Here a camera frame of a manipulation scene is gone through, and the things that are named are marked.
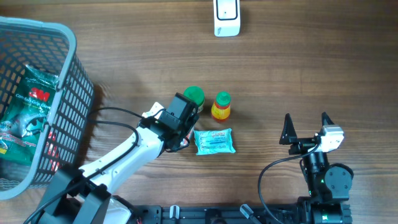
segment red logo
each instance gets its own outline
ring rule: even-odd
[[[47,100],[49,100],[50,93],[33,87],[29,92],[29,96],[47,102]]]

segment yellow label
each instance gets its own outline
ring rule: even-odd
[[[226,119],[230,113],[231,113],[231,106],[228,106],[226,109],[219,109],[216,107],[216,104],[213,103],[213,106],[211,107],[211,114],[216,119]]]

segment blue packet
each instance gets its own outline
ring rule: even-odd
[[[195,144],[198,147],[197,156],[210,155],[219,152],[235,153],[232,146],[231,128],[222,131],[195,131]]]

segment green package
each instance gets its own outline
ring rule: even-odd
[[[31,165],[55,94],[58,77],[26,66],[0,120],[0,158]]]

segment green lid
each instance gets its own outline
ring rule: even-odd
[[[198,106],[205,102],[205,93],[199,86],[190,86],[184,91],[184,96],[194,101]]]
[[[231,95],[225,91],[219,92],[216,97],[216,102],[220,106],[228,106],[231,103]]]

